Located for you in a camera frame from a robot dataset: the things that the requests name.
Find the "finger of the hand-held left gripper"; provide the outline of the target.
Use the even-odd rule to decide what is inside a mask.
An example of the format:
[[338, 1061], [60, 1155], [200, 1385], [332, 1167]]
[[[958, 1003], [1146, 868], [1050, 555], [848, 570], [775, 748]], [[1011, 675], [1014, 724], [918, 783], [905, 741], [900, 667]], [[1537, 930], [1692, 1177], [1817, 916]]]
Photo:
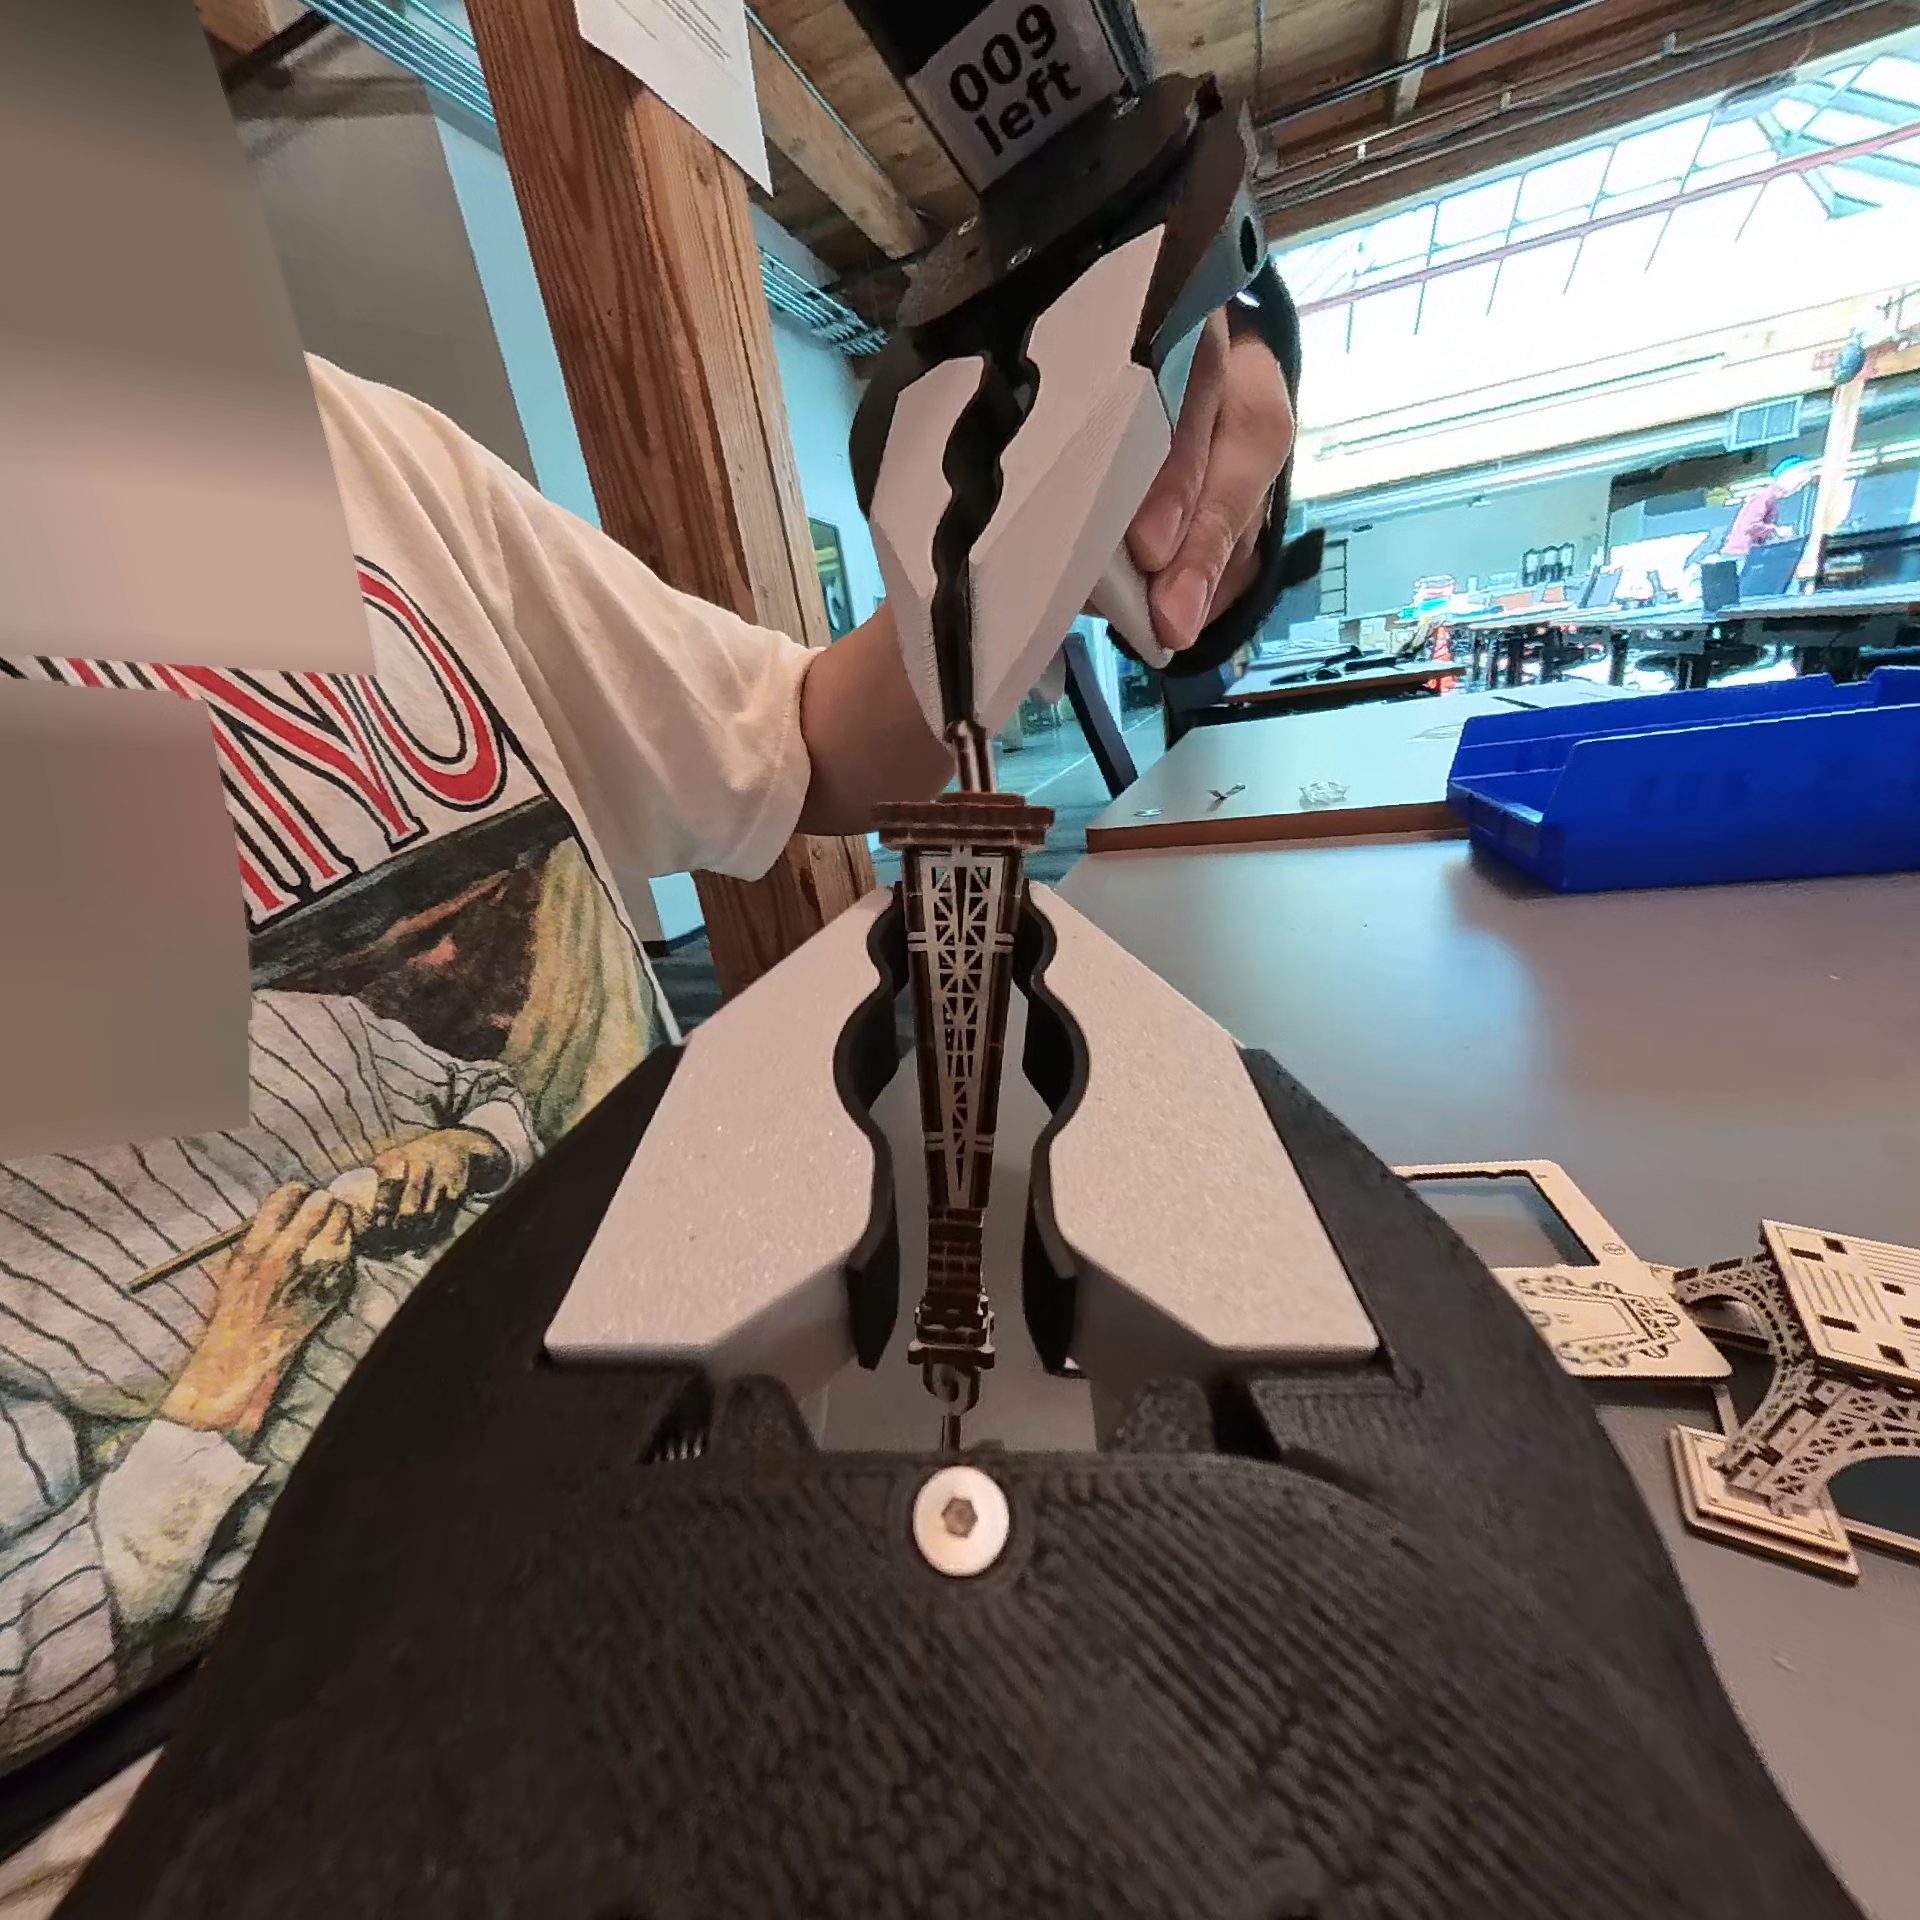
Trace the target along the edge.
[[1000, 499], [969, 553], [974, 719], [998, 733], [1096, 605], [1166, 665], [1127, 531], [1171, 446], [1136, 333], [1163, 227], [1094, 263], [1032, 326], [1032, 407], [1000, 457]]
[[1000, 377], [958, 356], [896, 398], [868, 521], [904, 673], [931, 733], [1003, 719], [1007, 591], [984, 519], [1007, 443]]

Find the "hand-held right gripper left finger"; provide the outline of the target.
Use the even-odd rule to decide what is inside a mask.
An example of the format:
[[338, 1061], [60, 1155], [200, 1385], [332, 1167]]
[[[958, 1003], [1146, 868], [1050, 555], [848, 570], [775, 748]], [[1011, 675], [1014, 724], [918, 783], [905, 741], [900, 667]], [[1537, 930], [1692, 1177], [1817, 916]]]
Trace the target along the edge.
[[905, 922], [878, 889], [679, 1049], [544, 1335], [568, 1363], [875, 1369], [898, 1313], [894, 1150]]

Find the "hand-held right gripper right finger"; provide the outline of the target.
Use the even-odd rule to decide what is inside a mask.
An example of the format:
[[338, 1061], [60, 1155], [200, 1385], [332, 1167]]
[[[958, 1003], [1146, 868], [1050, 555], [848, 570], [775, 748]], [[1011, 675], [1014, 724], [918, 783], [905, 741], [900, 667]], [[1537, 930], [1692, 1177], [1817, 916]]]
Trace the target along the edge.
[[1033, 885], [1015, 942], [1025, 1322], [1052, 1371], [1353, 1366], [1379, 1333], [1264, 1090], [1272, 1063]]

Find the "wooden tower spire model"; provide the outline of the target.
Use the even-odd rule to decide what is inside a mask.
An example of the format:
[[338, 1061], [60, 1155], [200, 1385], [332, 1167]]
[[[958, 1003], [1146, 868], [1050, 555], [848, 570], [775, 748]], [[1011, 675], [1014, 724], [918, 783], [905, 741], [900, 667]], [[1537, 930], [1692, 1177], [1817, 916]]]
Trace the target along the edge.
[[1025, 861], [1050, 830], [1050, 807], [1009, 793], [956, 790], [878, 810], [880, 841], [904, 861], [929, 1174], [926, 1277], [907, 1359], [942, 1411], [948, 1453], [962, 1446], [964, 1422], [998, 1359], [984, 1236]]

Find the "person's left forearm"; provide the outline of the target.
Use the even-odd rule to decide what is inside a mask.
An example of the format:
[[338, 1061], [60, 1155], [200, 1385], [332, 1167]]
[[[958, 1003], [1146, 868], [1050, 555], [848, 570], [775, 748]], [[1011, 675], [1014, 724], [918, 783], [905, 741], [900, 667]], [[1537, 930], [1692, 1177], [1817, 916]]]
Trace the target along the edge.
[[953, 753], [929, 730], [889, 604], [810, 653], [801, 732], [804, 835], [866, 835], [875, 830], [878, 804], [935, 801], [953, 781]]

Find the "grey desk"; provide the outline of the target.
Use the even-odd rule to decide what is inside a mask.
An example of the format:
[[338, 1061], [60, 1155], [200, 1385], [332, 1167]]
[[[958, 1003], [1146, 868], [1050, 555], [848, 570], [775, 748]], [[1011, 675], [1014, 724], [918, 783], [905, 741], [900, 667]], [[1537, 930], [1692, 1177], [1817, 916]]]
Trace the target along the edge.
[[[1379, 1151], [1559, 1164], [1642, 1257], [1766, 1218], [1915, 1245], [1914, 875], [1538, 893], [1466, 844], [1091, 854], [1063, 898]], [[1915, 1916], [1915, 1564], [1856, 1585], [1681, 1523], [1598, 1396], [1750, 1735], [1871, 1916]]]

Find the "person's left hand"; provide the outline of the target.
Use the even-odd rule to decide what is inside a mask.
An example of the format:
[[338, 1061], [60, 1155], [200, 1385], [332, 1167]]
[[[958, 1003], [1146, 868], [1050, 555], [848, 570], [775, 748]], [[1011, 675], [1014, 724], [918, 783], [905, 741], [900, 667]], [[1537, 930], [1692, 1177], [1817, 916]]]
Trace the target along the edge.
[[1283, 364], [1236, 299], [1198, 339], [1169, 457], [1126, 538], [1159, 647], [1191, 649], [1256, 581], [1294, 436]]

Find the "black office chair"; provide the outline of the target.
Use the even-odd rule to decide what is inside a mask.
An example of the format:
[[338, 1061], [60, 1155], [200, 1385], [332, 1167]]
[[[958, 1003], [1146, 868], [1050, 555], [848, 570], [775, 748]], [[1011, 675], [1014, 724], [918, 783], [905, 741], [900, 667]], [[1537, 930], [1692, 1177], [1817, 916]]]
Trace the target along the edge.
[[1106, 699], [1099, 681], [1089, 638], [1082, 630], [1070, 630], [1063, 651], [1063, 684], [1065, 699], [1089, 743], [1089, 755], [1108, 790], [1119, 801], [1136, 780], [1136, 759], [1129, 753], [1126, 732], [1113, 705]]

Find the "wooden pillar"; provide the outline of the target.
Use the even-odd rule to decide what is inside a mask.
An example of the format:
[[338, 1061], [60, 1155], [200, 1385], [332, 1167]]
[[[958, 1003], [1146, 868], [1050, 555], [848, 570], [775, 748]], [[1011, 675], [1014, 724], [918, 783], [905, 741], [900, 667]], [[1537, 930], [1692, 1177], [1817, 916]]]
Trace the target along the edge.
[[828, 647], [743, 174], [591, 49], [575, 4], [466, 11], [606, 531]]

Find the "grey wood-edged table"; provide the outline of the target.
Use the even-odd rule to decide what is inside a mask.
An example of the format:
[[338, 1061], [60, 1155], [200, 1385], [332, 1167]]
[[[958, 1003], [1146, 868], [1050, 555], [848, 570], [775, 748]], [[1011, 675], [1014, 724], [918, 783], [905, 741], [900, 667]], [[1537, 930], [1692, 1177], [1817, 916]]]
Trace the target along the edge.
[[[1527, 707], [1475, 693], [1201, 726], [1094, 818], [1089, 852], [1462, 837], [1448, 803], [1462, 732]], [[1311, 781], [1346, 783], [1346, 807], [1302, 810]], [[1209, 789], [1230, 783], [1246, 790], [1211, 807]]]

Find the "laser-cut wooden puzzle sheet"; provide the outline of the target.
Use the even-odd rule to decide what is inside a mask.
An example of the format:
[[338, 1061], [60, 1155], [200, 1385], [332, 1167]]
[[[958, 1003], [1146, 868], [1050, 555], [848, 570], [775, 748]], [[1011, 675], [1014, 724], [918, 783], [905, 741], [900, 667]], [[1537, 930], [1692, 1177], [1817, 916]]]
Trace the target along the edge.
[[1559, 1365], [1592, 1381], [1731, 1377], [1729, 1357], [1547, 1158], [1401, 1165], [1399, 1177], [1463, 1238]]

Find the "white paper notice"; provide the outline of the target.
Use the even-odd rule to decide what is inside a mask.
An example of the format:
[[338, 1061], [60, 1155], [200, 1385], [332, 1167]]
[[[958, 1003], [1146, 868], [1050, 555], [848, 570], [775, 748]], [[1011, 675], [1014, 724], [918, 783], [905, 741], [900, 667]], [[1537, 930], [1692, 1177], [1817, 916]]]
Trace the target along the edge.
[[584, 39], [770, 189], [743, 2], [577, 2]]

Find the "person's printed white t-shirt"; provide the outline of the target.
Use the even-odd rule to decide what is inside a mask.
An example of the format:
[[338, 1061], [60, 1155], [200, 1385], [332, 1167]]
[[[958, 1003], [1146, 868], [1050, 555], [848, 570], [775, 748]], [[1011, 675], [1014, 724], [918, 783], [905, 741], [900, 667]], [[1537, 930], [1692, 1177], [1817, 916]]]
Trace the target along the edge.
[[310, 356], [376, 669], [4, 659], [209, 714], [250, 1118], [4, 1158], [2, 1754], [195, 1663], [353, 1369], [674, 1028], [628, 915], [810, 789], [802, 649]]

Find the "blue plastic bin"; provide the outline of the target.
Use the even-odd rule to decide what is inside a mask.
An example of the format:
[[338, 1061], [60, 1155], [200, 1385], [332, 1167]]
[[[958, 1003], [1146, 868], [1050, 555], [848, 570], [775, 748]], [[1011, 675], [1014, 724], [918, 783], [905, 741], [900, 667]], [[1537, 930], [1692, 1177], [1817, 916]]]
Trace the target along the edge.
[[1556, 893], [1914, 873], [1919, 669], [1475, 718], [1448, 803]]

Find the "wooden tower base model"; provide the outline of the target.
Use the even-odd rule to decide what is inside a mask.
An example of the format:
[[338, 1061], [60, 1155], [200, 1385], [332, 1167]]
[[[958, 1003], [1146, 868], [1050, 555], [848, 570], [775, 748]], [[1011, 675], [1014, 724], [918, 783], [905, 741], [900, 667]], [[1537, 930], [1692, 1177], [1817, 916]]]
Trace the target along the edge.
[[1670, 1429], [1678, 1513], [1703, 1541], [1855, 1586], [1833, 1482], [1915, 1461], [1919, 1253], [1770, 1217], [1759, 1235], [1753, 1255], [1672, 1273], [1683, 1308], [1740, 1308], [1770, 1356], [1740, 1427]]

